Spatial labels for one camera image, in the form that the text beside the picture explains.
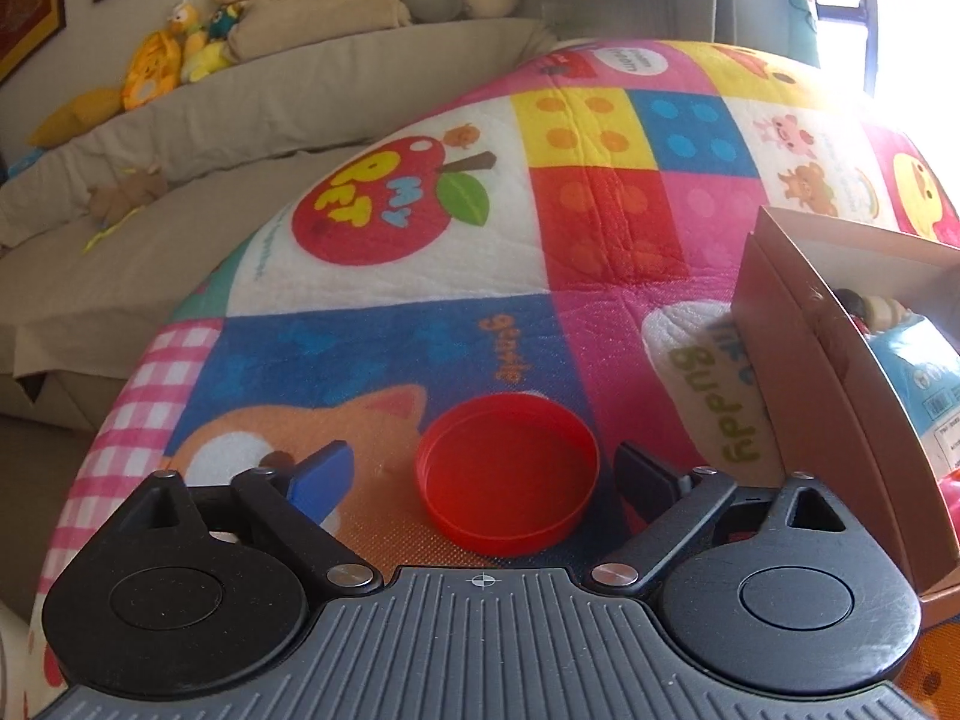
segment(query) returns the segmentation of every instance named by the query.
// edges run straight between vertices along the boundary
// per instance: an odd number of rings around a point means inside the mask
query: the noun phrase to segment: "brown apple stem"
[[[493,170],[496,165],[496,154],[492,151],[484,151],[482,154],[474,154],[466,159],[459,159],[448,165],[440,165],[437,172],[466,172],[467,170]]]

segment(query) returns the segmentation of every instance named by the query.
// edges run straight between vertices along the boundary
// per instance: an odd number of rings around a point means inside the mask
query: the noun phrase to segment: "orange bag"
[[[140,44],[127,69],[122,98],[125,110],[140,108],[179,86],[184,63],[181,47],[165,31],[153,32]]]

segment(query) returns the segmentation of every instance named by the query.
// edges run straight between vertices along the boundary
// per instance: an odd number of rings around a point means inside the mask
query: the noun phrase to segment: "metal screw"
[[[590,576],[597,584],[608,587],[629,587],[640,579],[640,574],[632,565],[622,562],[602,563],[590,572]]]
[[[373,581],[373,570],[368,565],[348,562],[342,565],[335,565],[328,572],[326,577],[344,589],[357,589],[365,587]]]

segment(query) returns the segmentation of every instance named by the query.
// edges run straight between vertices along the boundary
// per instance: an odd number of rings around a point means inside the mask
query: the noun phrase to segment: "couch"
[[[181,87],[0,187],[0,413],[99,428],[169,314],[318,175],[547,52],[537,20],[419,25]],[[159,162],[172,190],[88,253],[88,188]]]

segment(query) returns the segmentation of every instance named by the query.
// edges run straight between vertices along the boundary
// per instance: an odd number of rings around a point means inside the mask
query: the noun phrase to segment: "crosshair symbol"
[[[480,587],[480,589],[487,589],[487,587],[493,587],[498,581],[498,579],[493,579],[490,574],[477,574],[470,580],[470,583],[474,586]]]

